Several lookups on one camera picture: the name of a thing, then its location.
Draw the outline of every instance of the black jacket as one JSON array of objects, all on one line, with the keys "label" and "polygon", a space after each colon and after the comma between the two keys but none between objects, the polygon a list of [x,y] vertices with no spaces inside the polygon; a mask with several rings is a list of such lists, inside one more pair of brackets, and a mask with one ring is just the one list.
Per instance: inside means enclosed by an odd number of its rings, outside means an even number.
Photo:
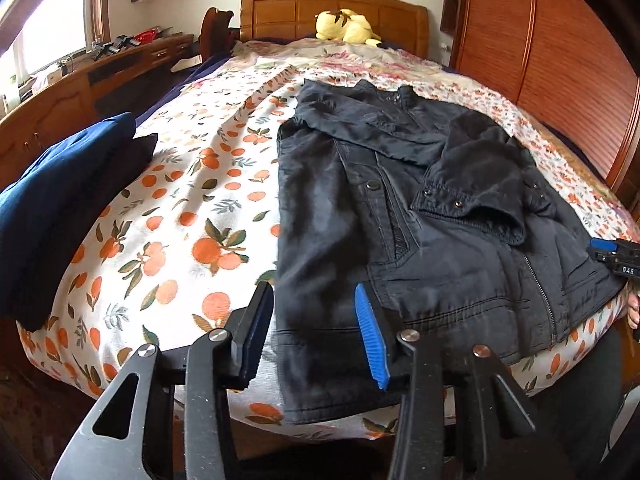
[{"label": "black jacket", "polygon": [[306,81],[278,133],[278,376],[304,423],[384,406],[354,314],[354,288],[445,359],[489,345],[505,364],[553,346],[623,280],[532,156],[491,118],[427,100]]}]

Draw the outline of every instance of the wooden desk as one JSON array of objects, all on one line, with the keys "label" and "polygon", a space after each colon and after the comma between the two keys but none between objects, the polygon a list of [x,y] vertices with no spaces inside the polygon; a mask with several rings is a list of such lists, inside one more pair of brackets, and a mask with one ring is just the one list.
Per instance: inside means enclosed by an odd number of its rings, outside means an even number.
[{"label": "wooden desk", "polygon": [[107,56],[74,70],[12,110],[0,120],[0,190],[18,179],[43,150],[103,119],[98,100],[156,68],[168,72],[189,54],[191,43],[191,34],[174,36]]}]

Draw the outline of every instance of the zipper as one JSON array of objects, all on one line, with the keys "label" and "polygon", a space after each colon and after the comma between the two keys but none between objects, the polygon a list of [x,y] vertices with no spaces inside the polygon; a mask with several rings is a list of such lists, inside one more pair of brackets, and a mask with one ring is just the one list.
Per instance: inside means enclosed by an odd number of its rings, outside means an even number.
[{"label": "zipper", "polygon": [[531,262],[527,258],[527,255],[524,253],[521,253],[521,254],[522,254],[522,257],[524,258],[524,261],[527,263],[527,267],[529,267],[529,272],[533,276],[533,279],[535,280],[536,285],[540,290],[540,295],[542,296],[542,299],[545,301],[546,312],[548,313],[549,324],[551,325],[551,344],[549,345],[549,349],[550,349],[553,345],[556,344],[556,340],[558,339],[558,334],[556,333],[556,318],[554,316],[554,311],[551,309],[551,303],[549,303],[549,298],[546,296],[545,289],[542,288],[542,284],[540,283],[540,280],[536,276],[536,273],[533,271],[533,266],[531,265]]}]

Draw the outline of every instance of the metal screw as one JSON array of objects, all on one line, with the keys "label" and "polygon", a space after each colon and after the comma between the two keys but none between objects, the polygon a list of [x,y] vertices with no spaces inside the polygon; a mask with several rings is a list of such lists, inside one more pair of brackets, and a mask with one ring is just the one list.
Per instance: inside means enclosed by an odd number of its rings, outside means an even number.
[{"label": "metal screw", "polygon": [[491,350],[487,345],[474,345],[474,355],[476,357],[489,357]]},{"label": "metal screw", "polygon": [[413,328],[405,328],[404,330],[402,330],[402,332],[400,332],[400,339],[402,339],[402,341],[413,343],[420,339],[420,332],[414,330]]},{"label": "metal screw", "polygon": [[156,345],[152,345],[149,343],[148,345],[144,345],[138,349],[138,355],[140,357],[149,357],[156,353]]},{"label": "metal screw", "polygon": [[224,328],[216,328],[209,332],[209,340],[210,341],[224,341],[226,336],[228,336],[229,332],[227,332]]}]

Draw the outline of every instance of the bed sheet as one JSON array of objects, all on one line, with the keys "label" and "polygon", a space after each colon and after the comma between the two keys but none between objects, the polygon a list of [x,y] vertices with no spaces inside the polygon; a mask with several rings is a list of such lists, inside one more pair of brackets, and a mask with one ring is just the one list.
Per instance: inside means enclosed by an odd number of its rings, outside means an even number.
[{"label": "bed sheet", "polygon": [[[237,44],[213,74],[186,85],[137,130],[159,134],[149,168],[97,219],[58,289],[46,326],[18,327],[31,363],[98,396],[132,349],[188,345],[245,306],[258,280],[274,282],[278,218],[276,133],[294,113],[304,78],[381,89],[409,84],[427,98],[474,108],[527,146],[545,178],[587,230],[640,240],[627,211],[536,129],[517,107],[477,82],[411,54],[333,41]],[[512,365],[529,394],[551,386],[624,313],[626,288],[550,350]],[[244,392],[229,392],[233,418],[300,438],[379,438],[398,407],[308,426],[283,422],[273,323]],[[454,417],[446,394],[446,416]]]}]

